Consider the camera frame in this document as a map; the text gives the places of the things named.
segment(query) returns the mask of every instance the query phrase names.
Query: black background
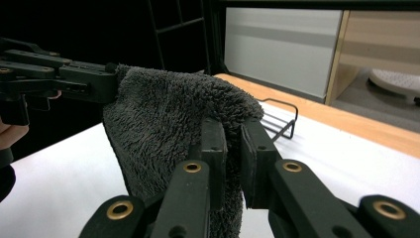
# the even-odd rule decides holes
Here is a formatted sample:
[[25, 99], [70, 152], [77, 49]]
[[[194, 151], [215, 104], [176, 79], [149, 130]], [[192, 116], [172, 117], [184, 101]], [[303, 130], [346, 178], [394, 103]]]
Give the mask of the black background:
[[[2, 1], [0, 37], [35, 43], [63, 58], [193, 72], [205, 66], [202, 25], [156, 37], [154, 24], [179, 23], [175, 0]], [[199, 0], [181, 0], [183, 20], [201, 16]], [[29, 110], [30, 131], [12, 146], [15, 160], [101, 122], [102, 105], [66, 98], [50, 111]]]

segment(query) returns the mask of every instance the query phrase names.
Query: gray towel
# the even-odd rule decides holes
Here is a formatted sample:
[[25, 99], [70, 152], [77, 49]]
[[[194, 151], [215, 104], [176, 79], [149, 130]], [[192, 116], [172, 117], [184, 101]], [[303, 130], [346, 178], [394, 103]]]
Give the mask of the gray towel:
[[175, 166], [200, 143], [201, 120], [222, 122], [228, 145], [225, 204], [210, 212], [210, 237], [239, 237], [242, 223], [240, 125], [263, 117], [244, 90], [201, 73], [118, 65], [116, 100], [103, 109], [103, 125], [129, 195], [148, 199], [166, 190]]

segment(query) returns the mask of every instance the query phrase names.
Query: gray floor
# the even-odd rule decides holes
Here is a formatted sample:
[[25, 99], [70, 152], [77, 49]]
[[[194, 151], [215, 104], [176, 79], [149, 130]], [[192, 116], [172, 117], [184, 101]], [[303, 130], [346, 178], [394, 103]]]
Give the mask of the gray floor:
[[368, 68], [365, 68], [331, 105], [420, 133], [420, 106], [413, 99], [369, 84]]

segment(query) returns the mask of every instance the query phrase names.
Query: fuzzy cloth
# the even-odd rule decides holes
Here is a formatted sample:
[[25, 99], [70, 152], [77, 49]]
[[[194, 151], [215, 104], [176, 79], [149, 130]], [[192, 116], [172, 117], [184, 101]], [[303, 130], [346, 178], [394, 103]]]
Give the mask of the fuzzy cloth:
[[239, 237], [240, 125], [263, 118], [244, 90], [220, 78], [127, 65], [117, 67], [116, 100], [103, 108], [103, 125], [130, 195], [146, 200], [165, 191], [175, 166], [201, 142], [205, 117], [223, 124], [228, 146], [225, 204], [210, 212], [210, 237]]

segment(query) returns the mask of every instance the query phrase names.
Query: white tabletop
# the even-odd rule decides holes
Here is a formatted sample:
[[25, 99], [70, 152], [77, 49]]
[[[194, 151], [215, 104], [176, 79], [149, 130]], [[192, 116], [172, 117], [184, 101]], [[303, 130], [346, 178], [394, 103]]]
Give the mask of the white tabletop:
[[[292, 115], [263, 104], [281, 118]], [[308, 165], [339, 198], [358, 205], [382, 194], [420, 211], [420, 160], [299, 117], [292, 140], [275, 143], [285, 159]], [[1, 237], [78, 237], [106, 200], [127, 194], [102, 124], [12, 164], [17, 181], [0, 203]], [[241, 238], [273, 237], [266, 210], [245, 210]]]

